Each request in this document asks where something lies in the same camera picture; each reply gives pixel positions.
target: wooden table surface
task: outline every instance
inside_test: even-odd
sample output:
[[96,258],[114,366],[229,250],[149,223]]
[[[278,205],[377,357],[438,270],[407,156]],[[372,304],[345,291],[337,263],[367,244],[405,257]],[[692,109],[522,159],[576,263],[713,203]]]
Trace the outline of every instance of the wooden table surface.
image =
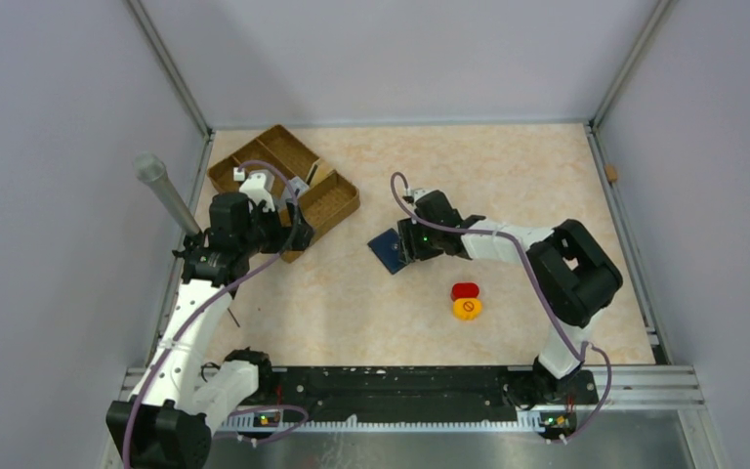
[[[207,359],[251,346],[275,365],[530,364],[549,322],[521,267],[440,256],[391,276],[366,243],[404,218],[390,193],[402,171],[440,189],[462,216],[552,227],[586,225],[625,277],[598,314],[594,342],[614,363],[653,363],[634,289],[579,124],[290,129],[360,189],[360,208],[293,264],[276,262],[242,287]],[[214,164],[260,134],[217,132]],[[196,210],[208,227],[206,180]],[[262,262],[256,256],[252,265]],[[452,316],[453,283],[474,281],[483,312]],[[601,362],[592,354],[590,363]]]

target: yellow object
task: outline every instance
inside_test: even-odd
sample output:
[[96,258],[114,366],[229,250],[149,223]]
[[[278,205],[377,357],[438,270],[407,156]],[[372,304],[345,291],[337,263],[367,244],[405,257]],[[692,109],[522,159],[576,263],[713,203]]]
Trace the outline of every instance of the yellow object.
[[453,316],[459,320],[474,320],[480,314],[479,298],[459,298],[453,302]]

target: black wire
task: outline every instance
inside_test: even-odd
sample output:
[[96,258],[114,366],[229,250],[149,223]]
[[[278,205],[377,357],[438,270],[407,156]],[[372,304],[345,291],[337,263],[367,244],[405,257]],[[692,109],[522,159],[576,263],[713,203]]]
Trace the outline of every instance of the black wire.
[[199,368],[199,376],[202,378],[203,381],[207,383],[208,380],[205,379],[205,368],[220,369],[220,366],[214,362],[208,362],[208,363],[202,364],[202,366]]
[[234,317],[234,313],[231,312],[231,308],[229,308],[229,315],[234,320],[234,323],[237,324],[237,327],[240,327],[240,323],[237,321],[237,318]]

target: white wall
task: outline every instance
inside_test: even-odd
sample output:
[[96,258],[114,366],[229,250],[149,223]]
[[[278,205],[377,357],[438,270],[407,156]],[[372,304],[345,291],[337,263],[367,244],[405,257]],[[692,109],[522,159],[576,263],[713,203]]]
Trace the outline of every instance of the white wall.
[[750,2],[680,2],[603,140],[670,350],[750,467]]
[[655,0],[145,0],[209,125],[582,120]]
[[194,129],[122,1],[0,1],[0,468],[99,463],[179,236],[131,160],[189,193]]

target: purple cable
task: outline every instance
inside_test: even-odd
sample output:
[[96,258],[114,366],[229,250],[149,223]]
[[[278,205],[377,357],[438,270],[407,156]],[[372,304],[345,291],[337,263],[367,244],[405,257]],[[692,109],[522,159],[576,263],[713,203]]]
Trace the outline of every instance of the purple cable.
[[[542,292],[541,286],[539,286],[539,280],[536,278],[536,273],[533,272],[533,266],[530,265],[530,260],[527,259],[527,254],[524,252],[524,248],[521,246],[521,243],[518,239],[516,239],[515,236],[512,234],[508,234],[505,232],[494,232],[492,230],[478,230],[478,229],[471,229],[471,228],[452,228],[452,227],[446,227],[444,225],[439,225],[437,223],[428,222],[427,220],[424,220],[423,218],[419,217],[415,213],[412,212],[412,210],[406,208],[406,205],[403,204],[403,200],[401,200],[400,196],[398,195],[398,192],[396,190],[396,179],[401,178],[401,181],[403,182],[404,189],[409,189],[409,182],[406,180],[406,176],[403,175],[403,173],[396,171],[393,173],[392,177],[390,177],[390,189],[393,191],[393,197],[396,200],[396,203],[398,204],[398,207],[400,207],[401,210],[404,211],[407,215],[409,215],[410,218],[412,218],[415,222],[420,223],[421,225],[424,225],[426,227],[432,228],[434,230],[439,230],[441,232],[447,232],[447,233],[455,233],[457,235],[490,235],[490,236],[501,236],[505,239],[509,240],[516,248],[517,253],[519,254],[519,258],[521,259],[521,264],[524,267],[524,271],[527,273],[527,278],[530,280],[530,284],[533,285],[533,291],[536,292],[536,296],[539,298],[539,302],[542,303],[542,308],[545,309],[545,313],[548,314],[548,319],[551,321],[551,324],[553,325],[554,329],[562,339],[564,345],[567,347],[567,349],[571,352],[573,357],[580,362],[585,362],[585,351],[590,346],[591,350],[594,352],[597,352],[598,354],[603,356],[603,359],[605,361],[605,369],[607,372],[607,380],[605,382],[605,389],[603,391],[603,396],[600,399],[600,401],[597,403],[597,406],[594,407],[594,410],[591,412],[591,415],[585,419],[585,421],[580,425],[577,430],[573,433],[572,436],[578,435],[583,429],[585,429],[588,426],[588,423],[596,416],[600,409],[603,408],[603,405],[605,403],[605,400],[607,400],[608,395],[610,394],[610,386],[611,386],[611,380],[612,380],[612,370],[610,366],[610,360],[608,359],[607,354],[594,344],[585,341],[582,342],[582,350],[577,351],[573,347],[573,343],[570,341],[570,338],[567,336],[567,333],[564,332],[564,329],[562,328],[562,322],[559,318],[557,318],[556,314],[554,313],[553,308],[551,308],[550,303],[548,303],[548,299],[545,298],[545,294]],[[571,438],[566,438],[565,442],[570,441]]]
[[[289,190],[289,193],[295,193],[294,189],[292,188],[291,183],[289,182],[288,178],[286,178],[283,173],[280,172],[277,168],[274,166],[266,163],[265,161],[259,161],[259,160],[249,160],[239,165],[239,169],[244,168],[245,166],[249,164],[256,164],[259,166],[263,166],[266,169],[269,169],[272,171],[274,176],[280,178],[286,185],[286,189]],[[292,197],[292,204],[297,207],[298,201],[297,198]],[[292,218],[292,223],[294,224],[294,214],[290,214]],[[234,290],[237,288],[241,283],[248,280],[249,278],[259,274],[263,270],[265,270],[268,266],[274,263],[277,259],[280,258],[281,253],[276,253],[272,255],[269,260],[264,262],[260,265],[257,269],[249,272],[243,277],[238,278],[237,280],[233,281],[232,283],[229,283],[226,285],[222,290],[215,293],[211,298],[205,300],[199,308],[197,308],[191,316],[188,317],[188,319],[183,323],[182,326],[180,326],[179,329],[177,329],[177,333],[174,334],[174,336],[171,338],[173,342],[179,342],[180,339],[183,338],[183,335],[186,333],[188,328],[193,324],[193,322],[199,318],[202,313],[208,308],[209,306],[213,305],[215,301],[219,300],[220,297],[225,295],[226,293]],[[142,406],[143,399],[145,398],[145,394],[147,394],[147,390],[150,389],[150,385],[153,382],[153,377],[156,375],[156,370],[162,367],[163,364],[165,364],[165,361],[168,360],[168,356],[171,354],[171,349],[165,349],[162,351],[162,353],[159,355],[159,358],[156,360],[156,362],[148,369],[146,370],[146,378],[143,382],[142,388],[140,388],[140,393],[137,395],[137,398],[134,399],[134,404],[131,407],[131,415],[128,417],[128,423],[125,425],[125,437],[122,440],[122,463],[125,469],[131,469],[131,440],[134,435],[134,422],[136,422],[137,419],[137,413],[140,411],[140,407]]]
[[[298,412],[301,415],[303,415],[303,418],[298,423],[292,425],[290,428],[287,428],[287,429],[283,430],[282,432],[275,433],[275,434],[271,435],[270,437],[264,438],[262,440],[257,440],[257,446],[259,446],[259,445],[266,445],[266,444],[269,444],[269,443],[274,443],[277,440],[282,439],[283,437],[289,435],[290,433],[294,432],[298,428],[302,427],[304,424],[306,424],[306,422],[309,421],[309,413],[306,412],[306,410],[304,408],[302,408],[302,407],[300,407],[298,405],[288,405],[288,404],[261,405],[261,406],[258,406],[258,407],[247,408],[245,410],[238,410],[236,412],[230,413],[229,414],[229,418],[236,417],[236,416],[239,416],[239,415],[248,415],[250,413],[268,412],[268,411],[272,411],[272,410],[293,410],[293,411]],[[235,435],[229,435],[229,434],[215,435],[214,436],[214,440],[232,440],[232,439],[234,439],[235,436],[236,437],[240,437],[241,436],[237,432],[234,432],[234,434]],[[251,442],[251,439],[243,439],[243,440],[240,440],[240,441]]]

